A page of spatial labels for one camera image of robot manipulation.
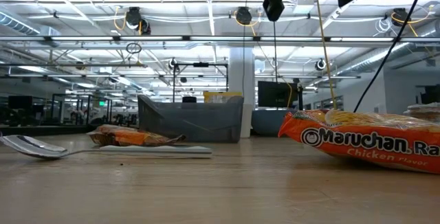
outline maruchan logo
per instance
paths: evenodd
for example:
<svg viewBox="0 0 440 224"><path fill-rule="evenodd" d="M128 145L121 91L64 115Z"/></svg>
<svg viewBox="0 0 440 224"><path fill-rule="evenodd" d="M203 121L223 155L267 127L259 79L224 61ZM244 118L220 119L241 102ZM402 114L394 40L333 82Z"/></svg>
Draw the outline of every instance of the maruchan logo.
<svg viewBox="0 0 440 224"><path fill-rule="evenodd" d="M301 133L301 142L310 146L319 147L324 142L335 145L352 146L354 148L365 148L411 154L407 140L398 137L381 136L376 132L370 134L341 133L326 128L306 128Z"/></svg>
<svg viewBox="0 0 440 224"><path fill-rule="evenodd" d="M322 136L316 128L306 128L301 133L301 142L310 146L319 147L322 144Z"/></svg>

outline computer monitor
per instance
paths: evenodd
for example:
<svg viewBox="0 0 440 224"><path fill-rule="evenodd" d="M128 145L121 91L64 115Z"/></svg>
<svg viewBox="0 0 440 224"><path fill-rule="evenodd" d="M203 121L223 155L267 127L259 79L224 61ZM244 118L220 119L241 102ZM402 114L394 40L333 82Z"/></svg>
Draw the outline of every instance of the computer monitor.
<svg viewBox="0 0 440 224"><path fill-rule="evenodd" d="M285 82L258 82L258 107L292 107L298 99L297 84L289 83L292 88L290 103L290 87Z"/></svg>
<svg viewBox="0 0 440 224"><path fill-rule="evenodd" d="M8 96L8 107L10 109L31 109L32 96Z"/></svg>

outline silver spoon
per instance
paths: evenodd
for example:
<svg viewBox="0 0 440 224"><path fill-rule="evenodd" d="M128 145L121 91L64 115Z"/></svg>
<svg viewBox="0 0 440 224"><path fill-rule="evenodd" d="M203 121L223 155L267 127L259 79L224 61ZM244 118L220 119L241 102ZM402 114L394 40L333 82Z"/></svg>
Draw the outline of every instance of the silver spoon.
<svg viewBox="0 0 440 224"><path fill-rule="evenodd" d="M0 142L16 151L40 159L60 159L68 155L84 152L110 153L143 153L158 157L211 158L212 150L202 146L103 146L95 149L68 151L61 146L47 144L24 135L8 135L0 137Z"/></svg>

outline gray bin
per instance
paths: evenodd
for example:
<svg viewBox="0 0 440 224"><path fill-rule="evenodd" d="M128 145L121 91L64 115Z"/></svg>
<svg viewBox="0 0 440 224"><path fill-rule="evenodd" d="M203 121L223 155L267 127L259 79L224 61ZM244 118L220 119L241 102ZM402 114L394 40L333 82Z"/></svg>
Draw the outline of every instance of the gray bin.
<svg viewBox="0 0 440 224"><path fill-rule="evenodd" d="M243 97L217 103L161 103L138 96L139 128L167 137L185 135L187 142L240 140Z"/></svg>

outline wall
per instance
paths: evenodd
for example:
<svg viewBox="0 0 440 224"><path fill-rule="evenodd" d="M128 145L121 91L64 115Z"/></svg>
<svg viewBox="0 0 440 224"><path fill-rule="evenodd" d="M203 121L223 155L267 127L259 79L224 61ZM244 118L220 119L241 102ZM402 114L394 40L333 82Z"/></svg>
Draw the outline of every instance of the wall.
<svg viewBox="0 0 440 224"><path fill-rule="evenodd" d="M335 97L343 96L345 111L354 111L360 96L371 81L374 72L358 75L361 76L360 79L341 80L336 84L336 88L334 89ZM318 91L319 93L308 93L304 95L304 104L311 104L311 107L313 108L314 102L331 98L329 89L319 89ZM381 113L386 111L384 75L382 72L379 73L379 76L365 95L357 112L374 112L376 107L379 108L379 112Z"/></svg>
<svg viewBox="0 0 440 224"><path fill-rule="evenodd" d="M66 85L57 82L43 82L38 78L31 78L30 83L22 79L0 79L0 96L26 95L38 98L52 98L53 93L65 93Z"/></svg>
<svg viewBox="0 0 440 224"><path fill-rule="evenodd" d="M409 105L416 103L416 96L424 93L423 87L440 84L440 74L435 71L385 71L386 110L402 114Z"/></svg>
<svg viewBox="0 0 440 224"><path fill-rule="evenodd" d="M356 104L373 73L360 74L358 80L342 80L335 89L335 96L343 96L344 110L354 111ZM426 85L440 84L438 71L411 71L384 69L365 95L358 112L374 112L375 107L380 113L402 114L409 105L416 104L416 96L424 92ZM319 89L319 93L304 96L304 104L331 98L329 89Z"/></svg>

